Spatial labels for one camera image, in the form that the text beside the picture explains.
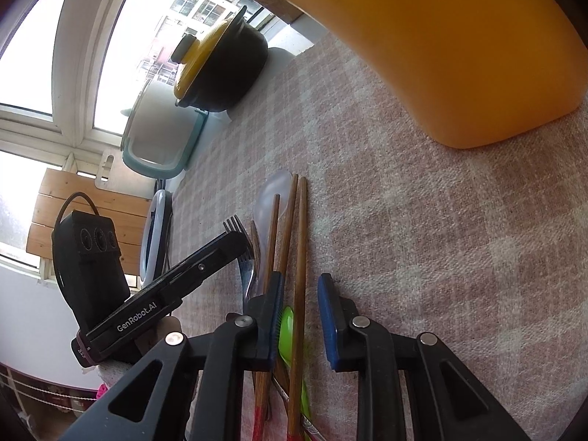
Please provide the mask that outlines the left gloved hand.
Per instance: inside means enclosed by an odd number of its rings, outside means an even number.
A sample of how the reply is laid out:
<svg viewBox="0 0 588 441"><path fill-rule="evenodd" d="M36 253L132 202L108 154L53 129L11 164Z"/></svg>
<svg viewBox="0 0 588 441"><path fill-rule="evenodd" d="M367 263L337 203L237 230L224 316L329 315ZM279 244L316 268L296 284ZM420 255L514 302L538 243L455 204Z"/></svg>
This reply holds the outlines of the left gloved hand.
<svg viewBox="0 0 588 441"><path fill-rule="evenodd" d="M182 324L176 316L165 316L157 325L144 333L137 340L136 347L139 349L139 357L150 351L160 340L163 340L169 333L182 331ZM105 388L112 388L135 364L134 361L104 361L98 365L98 376L102 379Z"/></svg>

